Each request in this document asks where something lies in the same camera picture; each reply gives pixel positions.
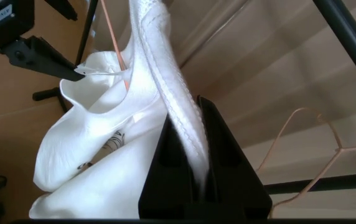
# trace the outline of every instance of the clothing rack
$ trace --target clothing rack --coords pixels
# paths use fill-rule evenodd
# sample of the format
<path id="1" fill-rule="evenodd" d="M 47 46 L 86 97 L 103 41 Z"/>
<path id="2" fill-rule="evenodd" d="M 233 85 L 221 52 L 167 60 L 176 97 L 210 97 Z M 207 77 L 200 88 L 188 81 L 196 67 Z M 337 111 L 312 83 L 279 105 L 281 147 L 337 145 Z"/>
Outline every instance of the clothing rack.
<path id="1" fill-rule="evenodd" d="M 341 0 L 313 1 L 356 66 L 356 20 L 352 17 L 351 13 Z M 75 65 L 81 63 L 97 5 L 98 0 L 91 0 Z M 59 99 L 63 111 L 67 112 L 67 107 L 58 87 L 34 93 L 33 99 L 35 101 L 39 101 L 54 96 Z M 301 191 L 310 181 L 311 180 L 300 180 L 279 184 L 269 184 L 265 185 L 264 188 L 270 195 L 294 193 Z M 356 174 L 322 178 L 310 191 L 343 189 L 356 189 Z"/>

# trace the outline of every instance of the brown floor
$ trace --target brown floor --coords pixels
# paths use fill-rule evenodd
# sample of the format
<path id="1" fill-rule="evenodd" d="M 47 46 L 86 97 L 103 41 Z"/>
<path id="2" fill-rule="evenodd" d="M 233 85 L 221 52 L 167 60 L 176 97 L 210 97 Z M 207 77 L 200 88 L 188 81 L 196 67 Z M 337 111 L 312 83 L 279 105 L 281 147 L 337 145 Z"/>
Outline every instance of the brown floor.
<path id="1" fill-rule="evenodd" d="M 35 0 L 35 27 L 25 36 L 43 37 L 74 62 L 85 20 L 83 2 L 71 1 L 79 20 L 73 22 Z M 0 175 L 8 178 L 0 191 L 6 212 L 1 223 L 28 218 L 31 204 L 42 194 L 32 181 L 35 157 L 44 134 L 63 113 L 56 99 L 35 102 L 32 94 L 58 84 L 57 78 L 13 67 L 0 55 Z"/>

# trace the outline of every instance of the black pole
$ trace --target black pole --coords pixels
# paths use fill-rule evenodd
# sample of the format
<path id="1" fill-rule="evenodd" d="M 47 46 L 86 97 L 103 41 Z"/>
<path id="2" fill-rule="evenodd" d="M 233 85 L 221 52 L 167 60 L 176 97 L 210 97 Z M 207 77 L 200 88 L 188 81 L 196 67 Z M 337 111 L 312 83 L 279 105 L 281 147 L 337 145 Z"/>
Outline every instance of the black pole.
<path id="1" fill-rule="evenodd" d="M 81 59 L 83 58 L 85 44 L 87 43 L 88 36 L 90 35 L 91 24 L 92 24 L 93 16 L 95 15 L 97 5 L 98 5 L 98 0 L 91 0 L 87 12 L 87 18 L 85 19 L 85 25 L 84 25 L 83 34 L 81 36 L 80 46 L 78 48 L 78 53 L 77 53 L 77 58 L 75 63 L 76 66 L 81 63 Z"/>
<path id="2" fill-rule="evenodd" d="M 314 0 L 344 49 L 356 65 L 356 21 L 341 0 Z"/>
<path id="3" fill-rule="evenodd" d="M 310 181 L 311 180 L 300 180 L 288 183 L 269 184 L 265 185 L 264 188 L 270 195 L 297 193 L 304 189 L 304 187 L 308 185 Z M 312 192 L 346 189 L 356 189 L 356 174 L 321 178 L 309 191 Z"/>

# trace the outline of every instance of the white fabric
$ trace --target white fabric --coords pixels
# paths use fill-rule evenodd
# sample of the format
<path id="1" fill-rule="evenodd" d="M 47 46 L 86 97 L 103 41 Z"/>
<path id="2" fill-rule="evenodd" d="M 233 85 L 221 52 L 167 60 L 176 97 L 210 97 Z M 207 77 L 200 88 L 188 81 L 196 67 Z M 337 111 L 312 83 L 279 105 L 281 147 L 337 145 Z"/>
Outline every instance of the white fabric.
<path id="1" fill-rule="evenodd" d="M 169 45 L 167 9 L 152 0 L 131 0 L 129 8 L 132 34 L 122 52 L 128 69 L 119 72 L 114 52 L 99 52 L 77 68 L 86 72 L 84 79 L 60 82 L 73 108 L 41 143 L 34 182 L 52 193 L 34 202 L 31 218 L 138 218 L 138 199 L 167 112 L 197 182 L 205 182 L 207 140 Z M 124 144 L 111 154 L 100 150 L 117 131 Z"/>

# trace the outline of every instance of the copper wire hanger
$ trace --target copper wire hanger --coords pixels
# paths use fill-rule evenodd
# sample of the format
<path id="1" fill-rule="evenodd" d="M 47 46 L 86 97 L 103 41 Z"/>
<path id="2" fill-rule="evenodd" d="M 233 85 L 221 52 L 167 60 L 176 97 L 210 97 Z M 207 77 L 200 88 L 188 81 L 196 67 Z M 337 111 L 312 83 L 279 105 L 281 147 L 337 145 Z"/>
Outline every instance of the copper wire hanger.
<path id="1" fill-rule="evenodd" d="M 286 123 L 283 125 L 282 129 L 280 130 L 278 136 L 275 138 L 275 140 L 273 141 L 270 149 L 268 150 L 268 152 L 266 153 L 266 156 L 263 160 L 263 162 L 260 164 L 260 166 L 257 168 L 256 172 L 259 172 L 261 170 L 261 168 L 263 168 L 263 166 L 265 165 L 265 162 L 268 160 L 268 158 L 271 155 L 272 150 L 275 148 L 275 145 L 277 144 L 280 136 L 282 135 L 284 129 L 286 128 L 286 126 L 288 125 L 288 123 L 290 122 L 291 118 L 293 118 L 293 116 L 300 111 L 311 111 L 313 113 L 315 113 L 317 115 L 317 120 L 320 123 L 327 123 L 330 127 L 330 130 L 333 132 L 334 135 L 334 139 L 337 143 L 337 149 L 335 150 L 336 153 L 334 154 L 334 156 L 332 157 L 332 159 L 326 164 L 326 166 L 316 175 L 316 177 L 304 188 L 302 189 L 296 196 L 291 197 L 287 200 L 283 200 L 281 202 L 278 202 L 274 205 L 272 205 L 271 211 L 269 213 L 269 218 L 273 217 L 273 212 L 274 209 L 282 204 L 285 203 L 289 203 L 292 202 L 293 200 L 296 200 L 297 198 L 303 196 L 306 192 L 308 192 L 309 189 L 311 189 L 312 186 L 314 186 L 314 184 L 326 173 L 326 171 L 332 166 L 332 164 L 337 160 L 337 158 L 341 155 L 341 153 L 343 152 L 349 152 L 349 151 L 356 151 L 356 146 L 355 147 L 343 147 L 340 137 L 337 134 L 337 131 L 335 130 L 333 124 L 330 121 L 325 121 L 324 119 L 322 119 L 322 114 L 315 109 L 311 109 L 311 108 L 298 108 L 296 109 L 293 113 L 291 113 L 290 117 L 288 118 L 288 120 L 286 121 Z"/>
<path id="2" fill-rule="evenodd" d="M 115 48 L 115 52 L 116 52 L 116 55 L 117 55 L 118 63 L 120 65 L 120 70 L 124 71 L 124 70 L 126 70 L 126 65 L 124 64 L 123 57 L 121 56 L 120 50 L 119 50 L 119 48 L 117 46 L 115 33 L 113 32 L 113 27 L 112 27 L 111 22 L 110 22 L 108 10 L 106 9 L 105 0 L 101 0 L 101 3 L 102 3 L 103 12 L 105 13 L 106 22 L 108 24 L 110 36 L 111 36 L 111 39 L 113 41 L 113 46 Z M 124 84 L 125 84 L 126 90 L 128 90 L 129 84 L 128 84 L 128 82 L 126 80 L 124 80 Z"/>

